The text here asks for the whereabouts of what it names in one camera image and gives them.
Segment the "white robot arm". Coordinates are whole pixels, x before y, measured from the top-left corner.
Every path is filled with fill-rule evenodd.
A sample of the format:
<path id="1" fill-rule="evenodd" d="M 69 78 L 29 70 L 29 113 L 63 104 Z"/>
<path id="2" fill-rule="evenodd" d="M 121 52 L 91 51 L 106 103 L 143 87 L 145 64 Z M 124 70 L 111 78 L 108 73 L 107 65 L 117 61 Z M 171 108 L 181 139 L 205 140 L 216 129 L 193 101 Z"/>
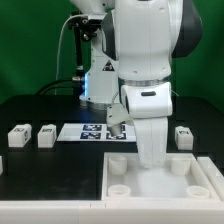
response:
<path id="1" fill-rule="evenodd" d="M 172 114 L 171 64 L 202 37 L 193 0 L 70 0 L 91 40 L 91 67 L 81 103 L 107 110 L 107 127 L 134 127 L 140 163 L 151 168 L 166 153 Z"/>

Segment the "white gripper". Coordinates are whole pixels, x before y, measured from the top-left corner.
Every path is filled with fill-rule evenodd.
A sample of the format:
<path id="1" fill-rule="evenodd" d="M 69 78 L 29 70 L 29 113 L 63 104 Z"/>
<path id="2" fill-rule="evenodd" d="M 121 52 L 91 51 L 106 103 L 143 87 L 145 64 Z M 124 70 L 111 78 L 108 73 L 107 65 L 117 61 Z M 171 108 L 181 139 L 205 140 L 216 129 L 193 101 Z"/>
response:
<path id="1" fill-rule="evenodd" d="M 121 102 L 133 121 L 140 164 L 152 168 L 166 154 L 168 117 L 172 114 L 171 84 L 121 87 Z"/>

